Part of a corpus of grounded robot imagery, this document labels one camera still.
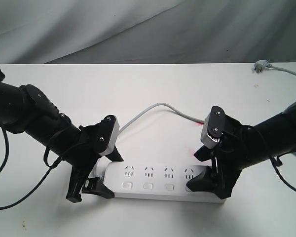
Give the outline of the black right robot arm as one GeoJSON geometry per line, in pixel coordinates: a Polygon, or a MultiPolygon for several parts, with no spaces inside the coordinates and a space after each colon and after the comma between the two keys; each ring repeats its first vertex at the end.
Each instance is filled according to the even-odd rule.
{"type": "Polygon", "coordinates": [[[244,125],[213,106],[203,122],[200,140],[203,145],[194,156],[199,161],[210,160],[211,165],[187,182],[192,192],[229,198],[242,170],[266,160],[280,180],[296,192],[278,170],[281,156],[296,153],[296,102],[255,126],[244,125]]]}

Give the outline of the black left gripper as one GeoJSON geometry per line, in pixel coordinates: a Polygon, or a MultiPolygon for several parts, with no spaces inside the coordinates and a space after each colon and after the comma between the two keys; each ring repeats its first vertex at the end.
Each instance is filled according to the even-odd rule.
{"type": "MultiPolygon", "coordinates": [[[[77,203],[82,201],[82,194],[100,196],[106,199],[115,197],[113,191],[104,185],[100,177],[90,178],[89,175],[97,161],[103,157],[98,153],[97,134],[100,123],[81,126],[81,136],[78,143],[71,147],[65,155],[65,161],[72,165],[69,188],[66,199],[70,202],[77,203]]],[[[117,147],[104,157],[112,162],[123,162],[117,147]]]]}

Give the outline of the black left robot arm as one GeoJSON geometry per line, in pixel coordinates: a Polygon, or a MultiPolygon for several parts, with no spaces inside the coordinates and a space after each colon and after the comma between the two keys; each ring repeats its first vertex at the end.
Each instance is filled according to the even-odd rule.
{"type": "Polygon", "coordinates": [[[116,148],[119,124],[116,116],[107,115],[99,123],[76,127],[71,119],[31,84],[19,87],[3,82],[5,74],[0,69],[0,128],[8,133],[27,133],[45,146],[43,161],[50,152],[57,155],[48,165],[55,169],[62,161],[72,167],[67,200],[81,202],[82,194],[114,198],[114,192],[105,186],[101,178],[90,177],[97,161],[107,157],[121,162],[116,148]]]}

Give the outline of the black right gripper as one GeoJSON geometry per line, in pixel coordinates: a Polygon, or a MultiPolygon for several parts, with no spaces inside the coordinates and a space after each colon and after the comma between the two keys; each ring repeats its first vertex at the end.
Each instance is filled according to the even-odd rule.
{"type": "Polygon", "coordinates": [[[217,171],[206,166],[200,174],[189,180],[186,186],[192,192],[214,192],[220,199],[231,197],[244,164],[243,135],[245,126],[225,114],[219,106],[211,108],[211,138],[213,149],[203,145],[194,157],[200,162],[216,158],[217,171]]]}

